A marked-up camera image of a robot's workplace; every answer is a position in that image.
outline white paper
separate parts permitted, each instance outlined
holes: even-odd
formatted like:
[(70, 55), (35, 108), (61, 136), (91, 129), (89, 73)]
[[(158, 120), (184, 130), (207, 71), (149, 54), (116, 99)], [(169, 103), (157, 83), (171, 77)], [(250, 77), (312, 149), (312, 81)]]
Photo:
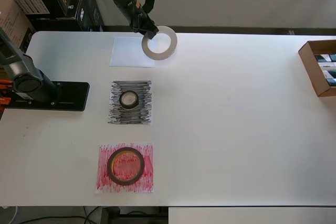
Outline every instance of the white paper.
[(141, 47), (142, 38), (116, 37), (114, 39), (111, 67), (155, 67), (155, 60), (148, 58)]

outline orange clamp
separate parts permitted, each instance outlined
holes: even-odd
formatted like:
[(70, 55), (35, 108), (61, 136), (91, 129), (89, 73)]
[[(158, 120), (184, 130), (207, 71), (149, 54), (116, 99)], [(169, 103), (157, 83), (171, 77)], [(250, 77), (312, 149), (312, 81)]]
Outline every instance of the orange clamp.
[(9, 105), (9, 103), (11, 102), (11, 98), (10, 97), (0, 97), (0, 105)]

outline white wall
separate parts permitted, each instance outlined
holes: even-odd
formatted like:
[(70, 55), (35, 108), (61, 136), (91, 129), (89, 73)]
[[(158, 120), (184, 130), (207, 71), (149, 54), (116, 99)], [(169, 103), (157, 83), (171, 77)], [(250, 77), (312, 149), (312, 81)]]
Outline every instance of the white wall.
[[(128, 25), (112, 0), (97, 2), (105, 25)], [(150, 17), (166, 26), (336, 28), (336, 0), (158, 0)]]

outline open cardboard box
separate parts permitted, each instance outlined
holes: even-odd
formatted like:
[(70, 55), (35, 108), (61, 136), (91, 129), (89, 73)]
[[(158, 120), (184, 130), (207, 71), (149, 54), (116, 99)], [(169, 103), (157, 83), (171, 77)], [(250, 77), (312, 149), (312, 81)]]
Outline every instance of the open cardboard box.
[(336, 87), (329, 86), (315, 55), (336, 54), (336, 40), (308, 41), (300, 50), (299, 55), (309, 75), (310, 81), (318, 97), (336, 95)]

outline masking tape roll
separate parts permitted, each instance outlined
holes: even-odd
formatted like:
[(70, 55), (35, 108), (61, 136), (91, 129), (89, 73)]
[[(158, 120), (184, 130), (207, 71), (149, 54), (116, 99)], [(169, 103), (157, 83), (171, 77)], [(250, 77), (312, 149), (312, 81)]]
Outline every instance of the masking tape roll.
[(172, 28), (169, 28), (167, 26), (158, 26), (157, 28), (159, 29), (159, 32), (157, 32), (158, 34), (166, 34), (166, 35), (169, 36), (170, 45), (169, 45), (168, 49), (165, 52), (160, 52), (160, 53), (152, 52), (148, 47), (149, 39), (148, 39), (147, 36), (143, 37), (142, 42), (141, 42), (141, 46), (142, 46), (143, 52), (149, 58), (151, 58), (153, 60), (165, 60), (165, 59), (169, 58), (174, 53), (174, 51), (176, 49), (177, 35)]

